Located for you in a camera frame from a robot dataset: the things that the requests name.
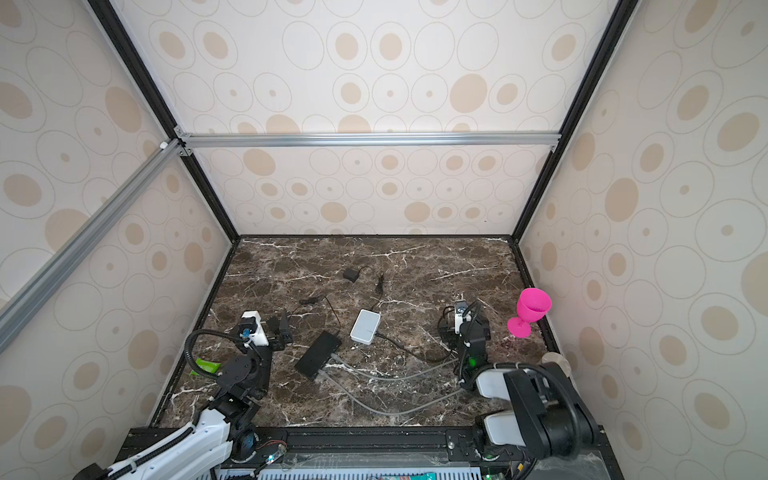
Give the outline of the black power adapter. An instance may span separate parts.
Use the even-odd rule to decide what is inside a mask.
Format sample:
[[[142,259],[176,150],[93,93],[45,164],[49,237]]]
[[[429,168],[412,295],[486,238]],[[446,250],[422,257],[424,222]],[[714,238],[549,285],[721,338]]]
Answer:
[[[343,271],[342,277],[351,283],[355,283],[360,276],[360,271],[354,268],[347,268]]]
[[[312,296],[312,297],[300,300],[299,304],[300,305],[312,305],[312,304],[316,304],[321,299],[322,299],[321,296]]]

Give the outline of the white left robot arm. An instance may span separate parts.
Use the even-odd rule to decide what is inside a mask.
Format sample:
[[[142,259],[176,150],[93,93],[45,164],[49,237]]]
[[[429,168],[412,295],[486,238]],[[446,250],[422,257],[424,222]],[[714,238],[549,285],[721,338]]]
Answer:
[[[201,336],[228,340],[239,354],[217,371],[207,371],[193,355]],[[106,468],[93,463],[75,477],[196,479],[230,460],[244,463],[252,459],[258,441],[252,419],[260,409],[258,401],[268,392],[273,354],[292,343],[287,313],[263,321],[257,311],[246,311],[232,333],[192,331],[185,339],[183,357],[192,371],[217,386],[205,407],[185,426],[146,449]]]

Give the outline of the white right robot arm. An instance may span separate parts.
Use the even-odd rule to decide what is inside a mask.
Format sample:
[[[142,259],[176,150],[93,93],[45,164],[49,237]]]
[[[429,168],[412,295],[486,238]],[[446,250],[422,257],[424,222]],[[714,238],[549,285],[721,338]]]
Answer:
[[[437,329],[457,356],[459,387],[508,403],[474,421],[472,445],[481,459],[514,454],[525,460],[569,458],[599,443],[598,424],[557,363],[489,361],[490,323],[477,303],[458,301],[444,308]]]

